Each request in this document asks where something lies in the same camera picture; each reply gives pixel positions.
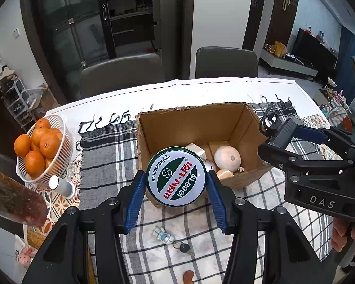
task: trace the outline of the keychain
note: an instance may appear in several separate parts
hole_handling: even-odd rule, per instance
[[[155,236],[156,239],[159,239],[161,242],[163,242],[163,244],[172,244],[175,249],[178,249],[182,253],[187,253],[192,258],[195,258],[193,253],[190,251],[191,247],[189,244],[185,244],[181,241],[175,241],[175,237],[169,233],[166,233],[163,227],[155,226],[154,230],[152,231],[152,235]]]

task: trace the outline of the blue gripper pad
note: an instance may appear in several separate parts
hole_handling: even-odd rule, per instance
[[[212,205],[212,210],[214,217],[216,218],[217,226],[221,229],[222,233],[225,234],[227,230],[226,223],[226,210],[225,206],[222,203],[221,197],[217,191],[214,180],[209,173],[206,173],[206,190],[208,191],[209,201]]]
[[[302,126],[297,126],[293,132],[293,137],[316,144],[326,144],[328,142],[328,137],[322,130]]]
[[[131,197],[131,200],[129,202],[126,211],[125,229],[127,230],[128,233],[133,227],[135,227],[135,224],[137,223],[137,218],[138,218],[139,210],[141,209],[143,197],[145,196],[145,191],[146,191],[146,174],[142,172],[142,175],[139,177],[138,184],[135,186],[133,195]]]

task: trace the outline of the person's hand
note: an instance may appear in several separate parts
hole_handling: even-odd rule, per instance
[[[349,222],[334,218],[333,229],[331,231],[331,246],[337,252],[340,252],[347,243],[346,231],[349,226]],[[355,240],[355,225],[351,231],[351,237]]]

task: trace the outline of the orange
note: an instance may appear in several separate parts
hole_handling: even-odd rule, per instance
[[[60,144],[61,142],[55,134],[47,132],[41,137],[39,149],[46,158],[54,159]]]
[[[45,133],[47,133],[47,128],[34,128],[31,139],[35,146],[39,147],[39,142],[41,140],[41,137]]]
[[[19,157],[25,157],[30,150],[30,138],[25,135],[19,135],[19,137],[14,141],[14,152]]]
[[[46,164],[46,168],[48,168],[51,165],[52,161],[53,161],[53,159],[50,159],[50,158],[46,158],[44,160],[44,162]],[[53,173],[53,171],[54,171],[54,165],[50,168],[50,172]]]
[[[35,146],[33,142],[30,144],[30,150],[41,152],[41,150],[37,146]]]
[[[38,121],[35,122],[36,128],[51,128],[50,122],[46,118],[40,118]]]
[[[49,131],[53,134],[61,133],[61,131],[58,128],[50,128]]]
[[[57,137],[60,142],[62,142],[63,134],[62,133],[57,133]]]
[[[50,164],[52,163],[53,159],[50,159],[50,158],[46,158],[44,160],[44,163],[46,165],[46,168],[48,168],[50,166]]]
[[[25,170],[31,178],[37,178],[44,172],[44,158],[37,151],[31,151],[25,157]]]

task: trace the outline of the white basket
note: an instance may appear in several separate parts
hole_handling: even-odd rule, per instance
[[[66,123],[62,117],[52,114],[49,116],[45,116],[52,128],[58,128],[62,133],[62,141],[61,145],[58,149],[57,154],[55,155],[52,163],[49,167],[36,179],[31,179],[29,174],[25,170],[25,158],[17,156],[16,163],[16,173],[17,175],[25,182],[35,183],[43,188],[49,186],[50,177],[53,175],[57,175],[60,177],[62,173],[67,169],[71,155],[72,155],[72,140],[71,134],[66,127]],[[29,129],[27,132],[27,136],[31,137],[35,125]]]

